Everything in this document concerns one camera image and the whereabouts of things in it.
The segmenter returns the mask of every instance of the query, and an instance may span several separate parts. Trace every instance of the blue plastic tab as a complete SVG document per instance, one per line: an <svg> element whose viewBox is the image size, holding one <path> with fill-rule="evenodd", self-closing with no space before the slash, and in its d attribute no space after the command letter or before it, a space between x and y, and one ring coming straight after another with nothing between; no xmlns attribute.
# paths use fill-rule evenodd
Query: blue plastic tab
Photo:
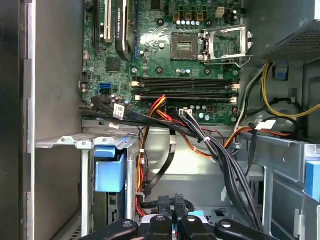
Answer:
<svg viewBox="0 0 320 240"><path fill-rule="evenodd" d="M197 217L204 217L205 213L202 210L201 211L192 211L192 212L189 212L188 215L197 216Z"/></svg>
<svg viewBox="0 0 320 240"><path fill-rule="evenodd" d="M306 163L305 192L313 199L320 201L320 161Z"/></svg>
<svg viewBox="0 0 320 240"><path fill-rule="evenodd" d="M95 191L119 193L125 185L125 155L120 161L97 161L95 164Z"/></svg>
<svg viewBox="0 0 320 240"><path fill-rule="evenodd" d="M95 158L113 159L116 156L116 147L114 147L114 146L97 146L93 155Z"/></svg>

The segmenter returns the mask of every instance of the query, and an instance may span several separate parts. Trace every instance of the black ram slot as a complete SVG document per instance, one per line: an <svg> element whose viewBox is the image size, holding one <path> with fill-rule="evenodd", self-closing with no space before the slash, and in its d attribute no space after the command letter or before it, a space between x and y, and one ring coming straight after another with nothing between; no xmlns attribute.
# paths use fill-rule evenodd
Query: black ram slot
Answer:
<svg viewBox="0 0 320 240"><path fill-rule="evenodd" d="M239 81L208 79L142 78L140 87L150 89L216 89L225 90Z"/></svg>
<svg viewBox="0 0 320 240"><path fill-rule="evenodd" d="M167 99L174 100L216 100L224 102L229 102L230 98L237 96L236 93L143 91L140 92L140 97L144 100L157 99L163 94Z"/></svg>
<svg viewBox="0 0 320 240"><path fill-rule="evenodd" d="M100 0L93 0L93 30L92 30L92 46L95 54L98 54L100 41Z"/></svg>

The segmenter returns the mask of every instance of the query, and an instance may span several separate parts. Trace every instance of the yellow wire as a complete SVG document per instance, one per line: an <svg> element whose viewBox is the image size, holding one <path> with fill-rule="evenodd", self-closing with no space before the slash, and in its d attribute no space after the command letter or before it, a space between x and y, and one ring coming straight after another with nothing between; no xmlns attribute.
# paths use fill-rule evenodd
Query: yellow wire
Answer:
<svg viewBox="0 0 320 240"><path fill-rule="evenodd" d="M268 77L268 68L270 66L270 63L268 63L264 70L263 70L263 74L262 74L262 96L263 96L263 101L265 103L265 105L269 108L269 110L276 116L278 117L286 117L286 118L300 118L300 117L303 117L303 116L306 116L318 109L320 109L320 104L317 104L316 106L312 107L311 109L309 109L308 111L305 111L305 112L302 112L302 113L299 113L299 114L294 114L294 115L287 115L287 114L284 114L284 113L281 113L281 112L278 112L276 110L274 110L269 102L268 102L268 97L267 97L267 77Z"/></svg>
<svg viewBox="0 0 320 240"><path fill-rule="evenodd" d="M155 114L156 109L166 100L166 97L163 95L162 99L158 102L158 104L151 110L151 112L149 113L149 116L153 116ZM142 139L142 143L141 146L142 147L145 144L145 138ZM141 162L141 158L142 158L142 153L139 152L138 155L138 168L137 168L137 174L138 174L138 183L137 183L137 189L139 189L141 187L141 179L142 179L142 175L140 172L140 162Z"/></svg>

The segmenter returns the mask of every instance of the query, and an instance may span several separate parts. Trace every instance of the white wire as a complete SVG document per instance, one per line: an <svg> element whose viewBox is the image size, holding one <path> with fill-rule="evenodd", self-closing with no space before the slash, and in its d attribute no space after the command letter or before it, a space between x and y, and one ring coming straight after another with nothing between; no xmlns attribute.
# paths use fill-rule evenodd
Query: white wire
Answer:
<svg viewBox="0 0 320 240"><path fill-rule="evenodd" d="M245 114L245 109L246 109L246 99L248 97L248 90L251 88L252 84L254 84L254 82L257 80L257 78L263 73L265 66L267 64L263 65L263 67L259 70L259 72L257 73L257 75L249 82L248 86L246 86L245 91L244 91L244 97L242 100L242 107L241 107L241 113L240 116L238 118L238 121L235 124L234 127L234 132L238 130L239 125L240 125L240 121L243 118L244 114Z"/></svg>

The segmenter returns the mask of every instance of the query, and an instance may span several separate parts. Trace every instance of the cable bundle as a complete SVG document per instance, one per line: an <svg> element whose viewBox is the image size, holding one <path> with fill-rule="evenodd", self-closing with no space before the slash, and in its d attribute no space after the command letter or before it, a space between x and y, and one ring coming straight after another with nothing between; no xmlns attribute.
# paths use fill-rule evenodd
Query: cable bundle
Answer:
<svg viewBox="0 0 320 240"><path fill-rule="evenodd" d="M161 111L161 109L167 103L167 98L165 95L160 97L151 106L148 116L132 111L128 107L126 107L123 113L123 117L121 119L114 116L114 106L104 104L104 102L99 96L93 97L92 103L94 104L94 108L84 107L81 109L84 115L94 116L95 118L105 119L107 121L111 121L117 124L144 127L143 129L139 129L139 136L142 135L142 139L139 137L141 141L141 151L139 152L137 159L137 192L144 191L146 194L149 194L152 188L165 174L175 156L175 135L176 132L178 132L183 136L191 150L193 150L197 154L200 154L201 156L209 158L211 161L215 163L218 162L219 167L224 174L226 189L231 201L234 203L234 205L236 206L238 211L243 215L243 217L247 219L248 223L252 225L252 227L257 229L258 231L262 230L262 223L260 221L258 211L254 205L254 199L246 179L246 175L248 174L253 161L253 154L250 154L249 166L245 174L240 165L237 163L237 161L227 151L227 148L230 146L231 142L233 141L233 139L235 139L237 134L252 131L253 127L245 126L239 128L223 144L212 136L211 132L217 132L216 130L207 130L205 128L201 128L191 115L187 113L186 115L182 116L179 116L178 114L168 115L165 112ZM159 171L159 173L150 181L150 183L146 187L143 187L144 180L148 176L148 164L143 164L142 160L144 157L148 158L145 148L150 127L167 128L170 130L170 150L168 158L161 170ZM282 137L288 135L268 130L262 131ZM209 150L209 154L204 153L198 150L195 146L193 146L189 141L188 137L196 138L199 142L204 142ZM241 189L243 189L245 199L241 194ZM135 199L135 206L139 215L146 215L139 203L139 197Z"/></svg>

